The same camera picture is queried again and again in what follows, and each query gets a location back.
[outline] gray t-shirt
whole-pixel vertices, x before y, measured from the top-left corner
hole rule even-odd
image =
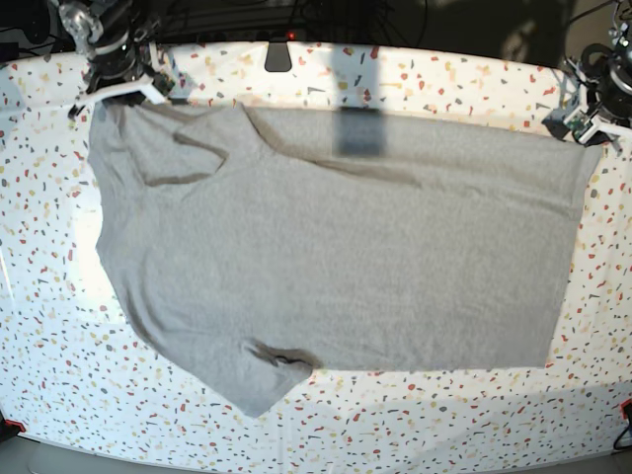
[[[136,333],[250,416],[312,367],[541,366],[598,149],[377,114],[98,108]]]

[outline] speckled white surface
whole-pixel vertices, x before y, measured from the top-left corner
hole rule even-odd
[[[191,45],[166,57],[199,105],[371,107],[546,133],[559,71],[395,48]],[[630,147],[592,176],[546,368],[321,370],[258,420],[140,343],[94,244],[100,195],[86,163],[91,109],[68,105],[84,61],[0,70],[0,404],[29,435],[138,462],[255,473],[471,472],[608,450],[632,394]]]

